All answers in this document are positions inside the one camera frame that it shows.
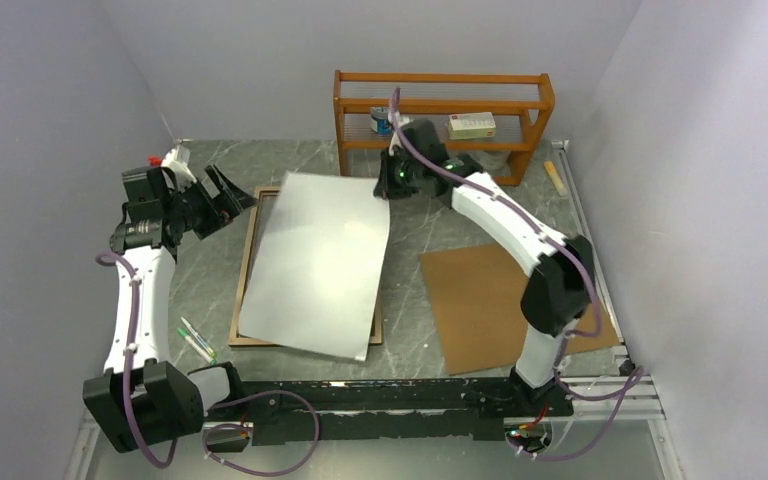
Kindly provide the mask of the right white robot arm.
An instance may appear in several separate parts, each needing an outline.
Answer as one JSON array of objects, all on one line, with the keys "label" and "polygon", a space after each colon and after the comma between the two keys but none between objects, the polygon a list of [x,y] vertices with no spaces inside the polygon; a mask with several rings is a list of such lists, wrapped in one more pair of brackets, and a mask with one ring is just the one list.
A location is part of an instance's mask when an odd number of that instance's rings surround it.
[{"label": "right white robot arm", "polygon": [[526,275],[520,310],[527,330],[509,397],[519,413],[537,413],[548,389],[559,383],[561,360],[580,318],[597,299],[592,244],[539,221],[470,155],[451,155],[429,120],[395,114],[391,127],[374,196],[440,201],[487,233]]}]

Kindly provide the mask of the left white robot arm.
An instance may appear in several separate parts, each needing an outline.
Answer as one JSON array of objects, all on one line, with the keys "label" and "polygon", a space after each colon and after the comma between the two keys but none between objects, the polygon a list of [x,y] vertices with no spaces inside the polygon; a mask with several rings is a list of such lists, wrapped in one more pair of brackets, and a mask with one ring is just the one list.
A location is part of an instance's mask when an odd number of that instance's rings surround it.
[{"label": "left white robot arm", "polygon": [[231,363],[211,360],[184,373],[169,355],[171,281],[182,238],[192,232],[205,239],[257,203],[217,167],[205,172],[216,194],[186,166],[124,172],[122,217],[108,250],[95,258],[115,268],[118,300],[110,351],[101,375],[84,381],[83,403],[116,451],[139,450],[159,468],[169,462],[151,446],[200,432],[210,411],[232,420],[246,406]]}]

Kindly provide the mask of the blue white tape roll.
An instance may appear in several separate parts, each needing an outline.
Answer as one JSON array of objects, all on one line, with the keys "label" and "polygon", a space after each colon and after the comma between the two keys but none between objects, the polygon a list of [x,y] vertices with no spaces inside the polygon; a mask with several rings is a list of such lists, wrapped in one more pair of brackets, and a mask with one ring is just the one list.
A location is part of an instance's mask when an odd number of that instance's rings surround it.
[{"label": "blue white tape roll", "polygon": [[370,129],[375,135],[390,135],[392,124],[388,107],[375,106],[369,109]]}]

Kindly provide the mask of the white red small box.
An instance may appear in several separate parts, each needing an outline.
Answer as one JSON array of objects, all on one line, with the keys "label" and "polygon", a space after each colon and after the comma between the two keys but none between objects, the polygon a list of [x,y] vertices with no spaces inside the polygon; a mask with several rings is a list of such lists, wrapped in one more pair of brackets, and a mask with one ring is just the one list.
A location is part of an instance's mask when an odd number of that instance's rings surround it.
[{"label": "white red small box", "polygon": [[477,140],[492,138],[496,122],[491,112],[459,113],[448,116],[446,123],[451,140]]}]

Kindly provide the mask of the orange wooden shelf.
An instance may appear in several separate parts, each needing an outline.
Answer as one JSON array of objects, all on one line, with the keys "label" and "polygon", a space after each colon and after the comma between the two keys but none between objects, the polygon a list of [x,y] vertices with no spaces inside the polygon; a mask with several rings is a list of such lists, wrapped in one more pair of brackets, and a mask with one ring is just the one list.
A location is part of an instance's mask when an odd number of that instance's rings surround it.
[{"label": "orange wooden shelf", "polygon": [[[395,88],[401,89],[400,109],[431,120],[451,150],[506,152],[507,173],[496,181],[519,185],[537,151],[556,106],[548,74],[453,74],[348,72],[334,74],[333,110],[338,171],[351,174],[349,152],[381,149],[387,135],[371,129],[370,110],[386,107]],[[479,140],[453,140],[445,128],[453,114],[494,116],[496,134]]]}]

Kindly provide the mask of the green capped marker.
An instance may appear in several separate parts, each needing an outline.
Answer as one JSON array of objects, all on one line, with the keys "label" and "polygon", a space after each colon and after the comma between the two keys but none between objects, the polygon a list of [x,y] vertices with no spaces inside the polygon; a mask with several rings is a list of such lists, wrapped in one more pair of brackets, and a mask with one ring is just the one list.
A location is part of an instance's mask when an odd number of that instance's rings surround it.
[{"label": "green capped marker", "polygon": [[199,331],[191,324],[189,320],[187,320],[185,317],[181,316],[180,320],[184,327],[189,331],[191,336],[195,339],[195,341],[199,344],[199,346],[211,357],[215,358],[217,356],[215,350],[212,348],[212,346],[207,342],[206,338],[199,333]]},{"label": "green capped marker", "polygon": [[216,363],[216,360],[213,356],[211,356],[200,344],[199,342],[184,328],[184,327],[178,327],[177,328],[178,334],[182,337],[182,339],[197,353],[197,355],[203,359],[207,364],[214,365]]}]

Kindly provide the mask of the brown cardboard backing board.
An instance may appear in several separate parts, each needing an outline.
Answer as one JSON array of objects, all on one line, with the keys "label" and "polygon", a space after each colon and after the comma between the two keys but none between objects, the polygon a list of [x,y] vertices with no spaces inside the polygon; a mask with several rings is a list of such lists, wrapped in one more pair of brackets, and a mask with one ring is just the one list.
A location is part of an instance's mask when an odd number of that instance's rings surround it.
[{"label": "brown cardboard backing board", "polygon": [[511,255],[487,244],[419,259],[446,373],[512,367],[526,338],[520,300],[527,276]]}]

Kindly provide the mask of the small wooden stick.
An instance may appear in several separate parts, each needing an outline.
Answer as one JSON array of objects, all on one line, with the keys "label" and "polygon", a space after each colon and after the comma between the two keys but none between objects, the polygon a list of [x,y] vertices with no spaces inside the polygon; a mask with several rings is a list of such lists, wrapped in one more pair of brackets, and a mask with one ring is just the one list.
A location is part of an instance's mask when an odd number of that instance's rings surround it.
[{"label": "small wooden stick", "polygon": [[543,166],[557,193],[561,196],[566,196],[568,194],[568,189],[563,179],[561,178],[561,175],[557,170],[557,167],[555,166],[554,162],[547,160],[543,163]]}]

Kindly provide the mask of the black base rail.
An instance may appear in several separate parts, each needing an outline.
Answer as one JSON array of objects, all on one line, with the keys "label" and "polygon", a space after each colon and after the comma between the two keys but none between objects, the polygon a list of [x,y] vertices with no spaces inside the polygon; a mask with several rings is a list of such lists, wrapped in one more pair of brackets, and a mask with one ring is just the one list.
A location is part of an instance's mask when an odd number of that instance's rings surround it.
[{"label": "black base rail", "polygon": [[313,438],[502,441],[538,416],[573,413],[561,388],[532,393],[511,377],[245,381],[206,420],[248,422],[254,445],[274,446]]}]

